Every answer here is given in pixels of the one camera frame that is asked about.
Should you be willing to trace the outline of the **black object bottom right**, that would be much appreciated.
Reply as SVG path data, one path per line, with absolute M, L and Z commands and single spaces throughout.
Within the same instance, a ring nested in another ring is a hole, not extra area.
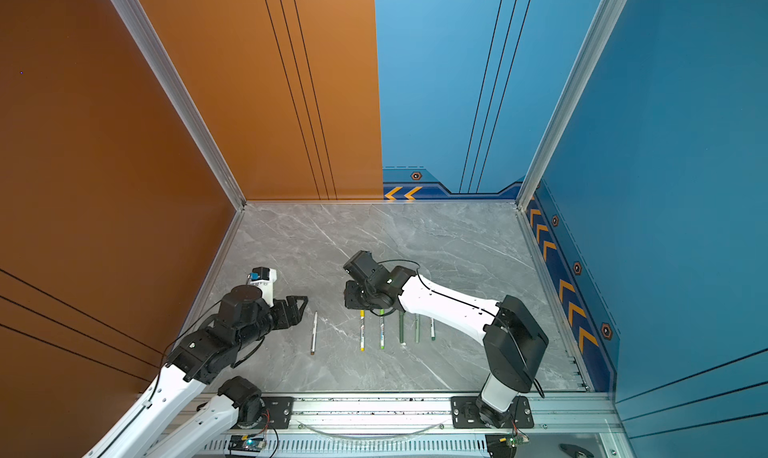
M 592 452 L 575 444 L 561 443 L 559 449 L 569 458 L 594 458 Z

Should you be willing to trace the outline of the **left green circuit board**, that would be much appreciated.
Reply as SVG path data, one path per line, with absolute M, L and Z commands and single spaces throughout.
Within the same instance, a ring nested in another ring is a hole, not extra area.
M 263 436 L 257 435 L 231 435 L 228 444 L 228 453 L 232 455 L 235 452 L 256 452 L 260 453 L 266 449 L 266 441 Z

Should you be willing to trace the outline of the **green circuit board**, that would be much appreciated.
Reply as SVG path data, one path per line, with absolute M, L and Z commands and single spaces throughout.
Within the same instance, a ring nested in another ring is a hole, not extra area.
M 231 435 L 228 444 L 228 453 L 232 455 L 235 452 L 256 452 L 260 453 L 266 449 L 266 441 L 263 436 L 257 435 Z
M 516 435 L 508 435 L 499 439 L 499 442 L 509 448 L 517 448 L 522 444 L 530 442 L 530 438 L 524 433 L 518 433 Z

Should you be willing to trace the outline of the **aluminium right corner post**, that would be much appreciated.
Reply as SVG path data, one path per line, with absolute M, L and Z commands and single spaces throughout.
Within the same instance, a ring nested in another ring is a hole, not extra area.
M 539 186 L 628 0 L 601 0 L 518 194 L 524 212 Z

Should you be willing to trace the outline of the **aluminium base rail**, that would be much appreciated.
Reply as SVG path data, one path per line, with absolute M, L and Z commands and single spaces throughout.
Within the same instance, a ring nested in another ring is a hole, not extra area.
M 214 398 L 195 399 L 161 438 Z M 594 457 L 631 457 L 617 412 L 603 393 L 554 392 L 515 397 L 500 427 L 484 423 L 473 393 L 383 392 L 266 395 L 281 409 L 275 427 L 224 431 L 191 457 L 568 457 L 559 444 Z M 499 442 L 524 433 L 530 442 Z M 260 453 L 228 453 L 231 435 L 263 436 Z

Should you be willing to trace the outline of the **right green circuit board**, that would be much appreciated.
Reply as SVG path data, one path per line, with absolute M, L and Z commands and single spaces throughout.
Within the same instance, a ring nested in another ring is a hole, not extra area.
M 499 439 L 499 442 L 509 448 L 517 448 L 522 444 L 530 442 L 530 438 L 524 433 L 518 433 L 516 435 L 508 435 Z

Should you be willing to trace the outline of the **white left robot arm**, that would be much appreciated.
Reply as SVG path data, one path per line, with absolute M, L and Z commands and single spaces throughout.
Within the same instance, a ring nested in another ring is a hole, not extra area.
M 236 376 L 221 385 L 196 415 L 170 435 L 160 435 L 217 376 L 240 362 L 244 347 L 273 331 L 301 323 L 306 296 L 271 302 L 263 289 L 239 285 L 218 303 L 215 314 L 184 336 L 160 365 L 157 377 L 87 457 L 191 457 L 214 437 L 238 424 L 269 424 L 261 390 Z

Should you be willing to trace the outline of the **white pen yellow tip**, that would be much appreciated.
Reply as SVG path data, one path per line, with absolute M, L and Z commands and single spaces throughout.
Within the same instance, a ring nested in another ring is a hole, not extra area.
M 360 325 L 359 325 L 359 349 L 361 352 L 365 351 L 366 339 L 365 339 L 365 311 L 360 310 Z

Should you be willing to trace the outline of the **aluminium corner post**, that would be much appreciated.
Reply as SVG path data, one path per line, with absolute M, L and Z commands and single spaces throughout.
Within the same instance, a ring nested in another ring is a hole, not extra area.
M 518 194 L 524 212 L 539 186 L 628 0 L 601 0 Z
M 139 0 L 109 0 L 233 208 L 247 200 Z

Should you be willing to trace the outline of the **aluminium left corner post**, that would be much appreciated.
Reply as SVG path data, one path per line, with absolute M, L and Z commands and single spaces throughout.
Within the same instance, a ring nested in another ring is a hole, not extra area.
M 109 0 L 233 208 L 247 200 L 139 0 Z

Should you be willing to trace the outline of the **white pen light green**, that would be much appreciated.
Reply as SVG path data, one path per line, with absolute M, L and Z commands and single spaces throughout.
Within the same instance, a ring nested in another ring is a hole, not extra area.
M 386 317 L 384 310 L 379 310 L 379 347 L 384 350 L 386 346 Z

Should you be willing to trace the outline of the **dark green pen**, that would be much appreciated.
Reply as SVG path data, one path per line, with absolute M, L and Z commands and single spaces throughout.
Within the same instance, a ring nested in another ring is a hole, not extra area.
M 406 345 L 405 340 L 405 313 L 400 311 L 398 312 L 398 342 L 401 346 Z

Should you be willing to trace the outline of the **white pen brown tip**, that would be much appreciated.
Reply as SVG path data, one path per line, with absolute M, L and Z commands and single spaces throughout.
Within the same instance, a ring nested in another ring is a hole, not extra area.
M 314 356 L 317 349 L 317 330 L 318 330 L 318 312 L 315 312 L 313 315 L 313 326 L 312 326 L 312 335 L 311 335 L 311 345 L 310 345 L 310 356 Z

